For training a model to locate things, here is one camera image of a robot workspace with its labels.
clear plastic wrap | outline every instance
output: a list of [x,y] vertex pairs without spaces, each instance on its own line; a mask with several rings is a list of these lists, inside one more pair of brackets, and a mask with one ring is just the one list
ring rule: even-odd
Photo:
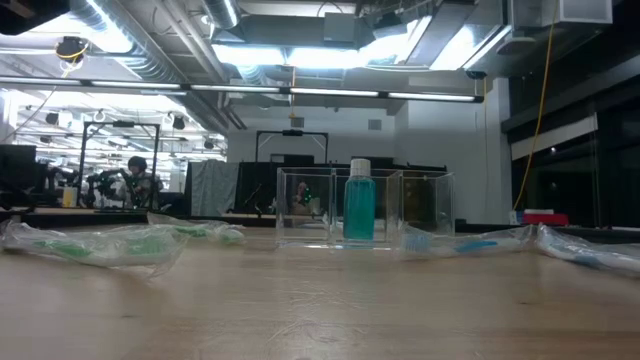
[[437,259],[478,256],[526,250],[533,226],[479,235],[440,236],[404,225],[397,252],[401,259]]
[[540,225],[537,248],[558,259],[596,269],[640,276],[640,245],[599,245]]
[[38,230],[25,223],[3,225],[4,249],[55,255],[101,267],[145,266],[152,270],[151,276],[168,271],[187,243],[187,236],[167,225],[72,233]]
[[176,231],[193,239],[206,239],[223,245],[242,245],[245,241],[244,234],[238,230],[243,229],[242,226],[229,225],[224,221],[210,220],[202,223],[192,223],[171,216],[153,213],[147,213],[147,220],[151,225],[172,225]]

mouthwash bottle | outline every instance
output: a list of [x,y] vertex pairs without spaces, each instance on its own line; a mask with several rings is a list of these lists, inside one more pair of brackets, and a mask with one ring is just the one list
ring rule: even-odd
[[376,184],[371,180],[371,163],[351,160],[351,176],[344,194],[345,240],[373,241]]

wooden table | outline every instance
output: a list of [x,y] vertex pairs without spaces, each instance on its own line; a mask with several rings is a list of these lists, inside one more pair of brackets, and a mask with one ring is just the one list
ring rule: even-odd
[[0,255],[0,358],[640,358],[640,282],[536,254],[389,255],[191,242],[150,281]]

clear acrylic box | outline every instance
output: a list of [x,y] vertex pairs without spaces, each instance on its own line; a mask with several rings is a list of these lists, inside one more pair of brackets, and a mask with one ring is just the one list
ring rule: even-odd
[[455,234],[452,173],[374,169],[374,239],[345,239],[342,216],[349,174],[347,168],[279,168],[277,245],[391,248],[404,222],[437,234]]

white bottle cap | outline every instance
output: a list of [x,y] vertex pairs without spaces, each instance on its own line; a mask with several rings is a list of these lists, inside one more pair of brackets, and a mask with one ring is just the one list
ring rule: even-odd
[[351,160],[351,176],[371,176],[371,162],[367,159]]

